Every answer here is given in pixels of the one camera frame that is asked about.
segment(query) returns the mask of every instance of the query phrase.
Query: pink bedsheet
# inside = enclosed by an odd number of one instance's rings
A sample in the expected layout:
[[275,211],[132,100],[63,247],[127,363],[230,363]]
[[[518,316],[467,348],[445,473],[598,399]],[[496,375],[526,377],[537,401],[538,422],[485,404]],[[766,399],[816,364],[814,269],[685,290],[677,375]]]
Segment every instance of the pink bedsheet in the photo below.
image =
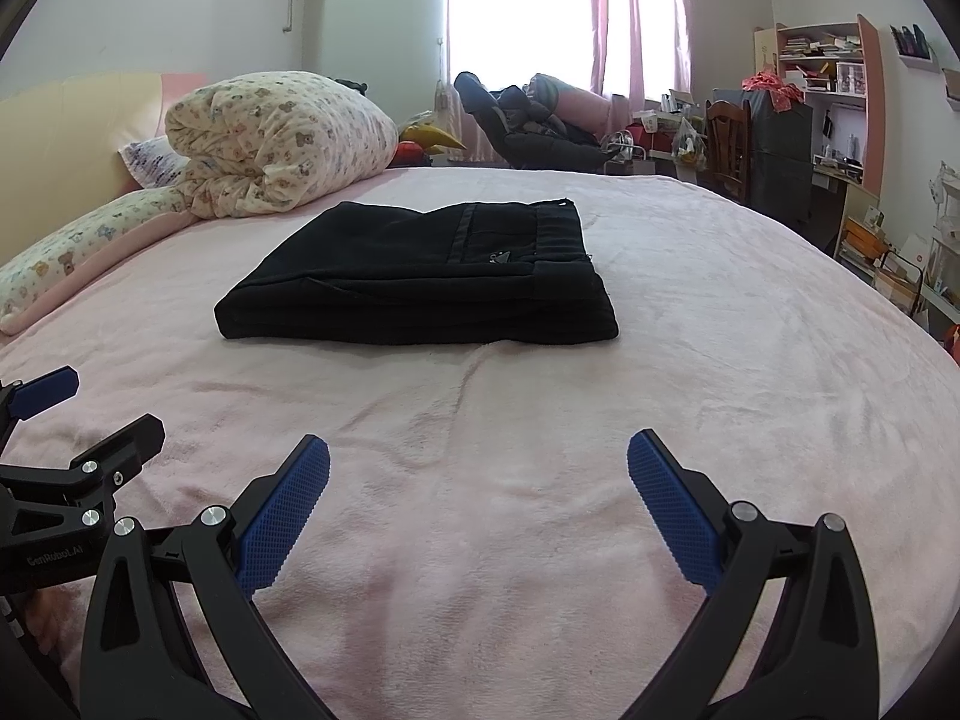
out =
[[[616,341],[374,348],[217,332],[214,303],[339,199],[426,210],[559,196],[580,209]],[[644,427],[770,517],[843,514],[885,706],[957,609],[960,368],[785,228],[668,179],[407,170],[292,214],[197,224],[0,350],[5,380],[65,364],[78,397],[21,426],[5,459],[62,466],[154,413],[164,451],[118,495],[117,515],[147,527],[229,503],[305,433],[329,442],[329,486],[256,602],[344,720],[618,717],[703,598],[627,476]],[[73,680],[88,586],[65,602]]]

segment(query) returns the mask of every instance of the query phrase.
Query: blue gripper pad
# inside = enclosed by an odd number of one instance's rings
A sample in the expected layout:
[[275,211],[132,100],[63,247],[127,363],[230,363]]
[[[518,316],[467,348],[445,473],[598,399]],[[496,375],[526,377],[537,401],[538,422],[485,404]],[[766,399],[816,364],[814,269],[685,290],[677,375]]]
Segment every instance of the blue gripper pad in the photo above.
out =
[[645,433],[630,439],[627,470],[685,579],[712,594],[723,578],[717,532]]
[[16,388],[7,410],[17,419],[30,419],[77,394],[80,376],[66,365]]
[[316,436],[305,437],[299,455],[239,543],[236,579],[248,598],[277,579],[329,479],[328,447]]

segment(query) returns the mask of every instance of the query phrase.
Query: wooden chair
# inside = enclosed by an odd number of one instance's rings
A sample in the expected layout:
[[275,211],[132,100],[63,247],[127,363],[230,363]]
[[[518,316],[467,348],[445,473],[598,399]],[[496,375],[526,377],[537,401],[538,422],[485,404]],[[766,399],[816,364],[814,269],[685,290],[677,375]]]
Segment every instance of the wooden chair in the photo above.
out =
[[750,127],[747,101],[707,103],[707,170],[714,187],[741,205],[750,204]]

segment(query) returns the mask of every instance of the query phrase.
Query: red cloth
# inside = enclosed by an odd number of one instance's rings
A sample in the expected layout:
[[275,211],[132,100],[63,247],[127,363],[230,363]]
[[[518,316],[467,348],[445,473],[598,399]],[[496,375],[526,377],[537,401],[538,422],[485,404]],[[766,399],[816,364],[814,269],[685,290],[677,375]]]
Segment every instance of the red cloth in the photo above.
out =
[[947,342],[944,344],[947,354],[954,358],[957,365],[960,365],[960,324],[954,326],[947,333]]
[[770,100],[771,103],[774,103],[774,110],[777,113],[790,110],[793,107],[791,100],[797,100],[797,103],[803,102],[803,92],[792,83],[784,83],[781,77],[775,76],[767,70],[746,79],[743,82],[743,88],[748,92],[755,89],[769,89]]

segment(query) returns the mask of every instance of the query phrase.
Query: headboard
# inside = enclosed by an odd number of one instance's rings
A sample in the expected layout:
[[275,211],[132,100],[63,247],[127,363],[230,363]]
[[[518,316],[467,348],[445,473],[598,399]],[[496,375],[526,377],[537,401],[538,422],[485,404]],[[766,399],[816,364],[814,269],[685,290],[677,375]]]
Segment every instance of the headboard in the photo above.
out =
[[66,223],[138,189],[117,153],[163,133],[199,74],[78,76],[0,100],[0,265]]

